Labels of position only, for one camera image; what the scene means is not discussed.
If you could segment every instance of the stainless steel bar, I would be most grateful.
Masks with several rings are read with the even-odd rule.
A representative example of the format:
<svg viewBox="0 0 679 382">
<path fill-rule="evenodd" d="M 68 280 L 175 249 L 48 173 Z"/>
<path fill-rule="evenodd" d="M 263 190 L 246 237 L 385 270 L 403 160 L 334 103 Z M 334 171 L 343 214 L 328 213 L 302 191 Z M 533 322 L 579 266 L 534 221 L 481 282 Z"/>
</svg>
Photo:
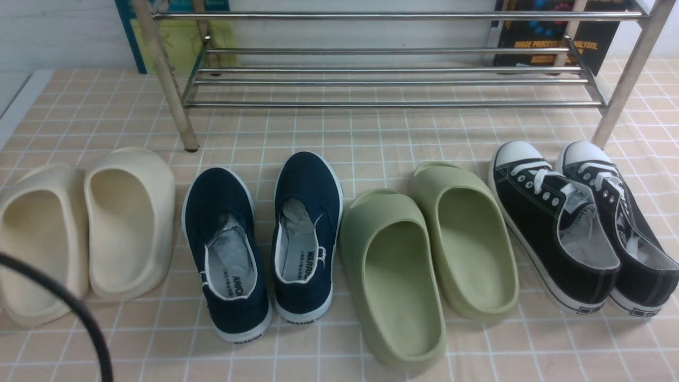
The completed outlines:
<svg viewBox="0 0 679 382">
<path fill-rule="evenodd" d="M 203 65 L 203 62 L 205 60 L 205 52 L 208 50 L 208 41 L 205 41 L 203 43 L 203 47 L 200 49 L 200 52 L 198 53 L 198 58 L 196 59 L 196 63 L 194 64 L 194 68 L 191 70 L 191 75 L 189 76 L 189 80 L 186 83 L 186 88 L 184 89 L 184 94 L 181 97 L 181 102 L 182 104 L 186 105 L 189 102 L 192 102 L 195 97 L 196 97 L 196 92 L 198 91 L 198 87 L 195 85 L 196 83 L 196 76 L 198 75 L 199 69 Z"/>
<path fill-rule="evenodd" d="M 170 12 L 157 13 L 162 20 L 362 20 L 362 21 L 438 21 L 438 20 L 505 20 L 505 21 L 625 21 L 646 17 L 642 12 Z"/>
<path fill-rule="evenodd" d="M 175 119 L 177 131 L 184 144 L 184 150 L 195 152 L 198 150 L 198 141 L 196 141 L 196 135 L 194 134 L 187 111 L 182 105 L 175 73 L 170 65 L 158 27 L 151 15 L 151 5 L 148 0 L 132 0 L 132 6 L 136 19 L 141 26 L 143 39 L 146 42 L 151 57 L 153 57 L 155 70 L 158 73 L 163 93 L 165 93 L 170 113 Z"/>
<path fill-rule="evenodd" d="M 581 72 L 580 76 L 581 78 L 586 78 L 587 79 L 587 85 L 585 88 L 587 89 L 587 92 L 589 93 L 589 96 L 592 97 L 594 101 L 601 101 L 602 103 L 606 103 L 606 97 L 604 97 L 604 93 L 601 91 L 601 87 L 599 86 L 599 83 L 597 82 L 596 76 L 594 76 L 594 73 L 592 73 L 592 70 L 587 66 L 587 63 L 585 60 L 583 60 L 583 56 L 580 54 L 580 51 L 578 48 L 575 46 L 575 42 L 573 41 L 573 38 L 571 38 L 568 34 L 564 35 L 564 40 L 570 47 L 573 53 L 573 57 L 575 57 L 576 62 L 582 67 L 583 71 Z"/>
<path fill-rule="evenodd" d="M 477 78 L 468 80 L 241 80 L 203 79 L 197 86 L 535 86 L 535 85 L 587 85 L 584 78 Z"/>
<path fill-rule="evenodd" d="M 600 109 L 602 118 L 592 137 L 592 143 L 595 145 L 599 147 L 606 145 L 674 4 L 675 0 L 656 0 L 649 17 L 640 23 L 641 34 L 639 34 L 634 49 L 629 55 L 629 60 L 623 69 L 620 80 L 615 86 L 608 104 Z"/>
<path fill-rule="evenodd" d="M 273 73 L 273 74 L 553 74 L 582 73 L 580 67 L 230 67 L 203 68 L 200 74 Z"/>
<path fill-rule="evenodd" d="M 208 54 L 279 54 L 288 56 L 310 55 L 397 55 L 397 54 L 558 54 L 568 48 L 393 48 L 393 49 L 278 49 L 278 48 L 222 48 L 210 49 Z"/>
<path fill-rule="evenodd" d="M 205 13 L 205 0 L 191 0 L 194 5 L 194 11 Z M 204 44 L 212 45 L 212 33 L 210 32 L 210 22 L 207 20 L 197 20 L 198 32 L 200 33 L 200 38 Z M 217 68 L 219 67 L 219 57 L 211 54 L 206 57 L 208 67 Z"/>
<path fill-rule="evenodd" d="M 191 102 L 186 107 L 237 109 L 451 109 L 451 108 L 527 108 L 600 107 L 597 101 L 424 101 L 424 102 Z"/>
<path fill-rule="evenodd" d="M 586 5 L 587 0 L 575 0 L 575 3 L 573 3 L 573 12 L 584 11 Z M 568 46 L 568 43 L 566 42 L 566 36 L 569 35 L 575 37 L 579 26 L 580 21 L 571 20 L 568 22 L 568 25 L 566 25 L 566 32 L 564 33 L 564 37 L 561 40 L 561 46 Z M 554 60 L 554 66 L 562 67 L 566 64 L 567 60 L 568 60 L 567 53 L 559 53 L 556 56 L 556 60 Z"/>
<path fill-rule="evenodd" d="M 645 15 L 650 14 L 650 8 L 648 7 L 648 5 L 646 5 L 646 3 L 643 0 L 641 0 L 641 1 L 631 0 L 631 4 L 628 7 L 628 10 L 636 11 L 636 12 L 642 12 Z"/>
</svg>

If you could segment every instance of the sneaker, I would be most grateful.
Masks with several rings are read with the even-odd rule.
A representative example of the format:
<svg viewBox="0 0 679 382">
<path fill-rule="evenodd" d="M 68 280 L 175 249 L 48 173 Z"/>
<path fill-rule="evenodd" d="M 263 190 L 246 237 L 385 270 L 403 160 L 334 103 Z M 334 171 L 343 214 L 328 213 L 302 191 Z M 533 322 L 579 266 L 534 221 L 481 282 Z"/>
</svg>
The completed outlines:
<svg viewBox="0 0 679 382">
<path fill-rule="evenodd" d="M 677 287 L 679 264 L 660 246 L 618 168 L 589 142 L 566 146 L 556 165 L 594 194 L 599 219 L 622 264 L 611 299 L 636 317 L 658 314 Z"/>
<path fill-rule="evenodd" d="M 488 183 L 553 300 L 578 314 L 598 311 L 613 289 L 620 262 L 589 188 L 552 171 L 522 141 L 497 150 Z"/>
<path fill-rule="evenodd" d="M 292 324 L 309 324 L 328 310 L 333 299 L 342 187 L 325 159 L 299 152 L 283 165 L 274 197 L 276 309 Z"/>
<path fill-rule="evenodd" d="M 210 317 L 217 334 L 232 343 L 259 338 L 273 312 L 255 244 L 254 210 L 243 181 L 213 168 L 191 185 L 181 213 Z"/>
</svg>

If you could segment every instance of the sage green slide sandal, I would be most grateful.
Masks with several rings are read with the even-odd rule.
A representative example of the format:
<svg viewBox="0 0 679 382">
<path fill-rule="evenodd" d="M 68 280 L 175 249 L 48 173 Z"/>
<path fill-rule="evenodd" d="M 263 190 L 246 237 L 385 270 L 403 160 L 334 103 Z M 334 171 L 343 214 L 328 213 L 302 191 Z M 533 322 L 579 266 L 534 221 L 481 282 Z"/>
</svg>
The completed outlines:
<svg viewBox="0 0 679 382">
<path fill-rule="evenodd" d="M 459 314 L 497 321 L 511 314 L 519 279 L 507 227 L 490 189 L 446 162 L 421 164 L 409 193 L 426 218 L 439 285 Z"/>
<path fill-rule="evenodd" d="M 347 284 L 370 350 L 405 372 L 433 365 L 445 351 L 445 324 L 418 206 L 392 190 L 368 191 L 351 204 L 339 231 Z"/>
</svg>

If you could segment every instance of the navy canvas shoe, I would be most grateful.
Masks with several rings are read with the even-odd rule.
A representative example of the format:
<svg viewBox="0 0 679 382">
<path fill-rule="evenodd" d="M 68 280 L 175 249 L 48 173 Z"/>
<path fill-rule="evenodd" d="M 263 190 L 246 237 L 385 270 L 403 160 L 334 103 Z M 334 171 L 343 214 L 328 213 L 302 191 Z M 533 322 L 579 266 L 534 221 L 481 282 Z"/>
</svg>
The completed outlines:
<svg viewBox="0 0 679 382">
<path fill-rule="evenodd" d="M 322 316 L 333 299 L 342 187 L 325 159 L 299 152 L 283 165 L 274 197 L 276 309 L 292 324 L 308 324 Z"/>
<path fill-rule="evenodd" d="M 213 168 L 191 185 L 181 214 L 210 317 L 217 334 L 233 343 L 260 337 L 273 311 L 255 244 L 254 210 L 243 181 Z"/>
</svg>

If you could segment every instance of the book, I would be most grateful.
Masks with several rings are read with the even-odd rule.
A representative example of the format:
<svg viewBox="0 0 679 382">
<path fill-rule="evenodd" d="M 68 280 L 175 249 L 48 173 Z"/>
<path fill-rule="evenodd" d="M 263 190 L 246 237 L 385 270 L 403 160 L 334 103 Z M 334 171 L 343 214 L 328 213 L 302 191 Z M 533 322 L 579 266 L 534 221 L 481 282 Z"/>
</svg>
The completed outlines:
<svg viewBox="0 0 679 382">
<path fill-rule="evenodd" d="M 573 9 L 574 0 L 504 0 L 502 6 L 510 11 L 561 11 Z M 626 0 L 589 0 L 585 11 L 624 11 Z M 580 22 L 573 42 L 583 61 L 594 75 L 599 73 L 606 58 L 619 22 Z M 498 47 L 500 48 L 555 48 L 561 46 L 566 32 L 566 21 L 507 21 L 502 25 Z M 550 66 L 555 54 L 497 54 L 493 66 L 513 67 L 521 65 Z M 566 65 L 574 65 L 570 55 Z"/>
<path fill-rule="evenodd" d="M 130 49 L 139 73 L 155 73 L 153 59 L 141 35 L 141 27 L 134 14 L 130 0 L 115 0 L 120 20 L 130 43 Z M 207 11 L 228 11 L 228 0 L 206 0 Z M 173 0 L 168 12 L 192 12 L 191 0 Z M 196 63 L 202 40 L 195 20 L 164 20 L 160 23 L 160 35 L 175 73 L 191 73 Z M 210 21 L 213 46 L 233 48 L 236 46 L 232 24 L 229 21 Z M 220 65 L 236 66 L 235 56 L 220 56 Z"/>
</svg>

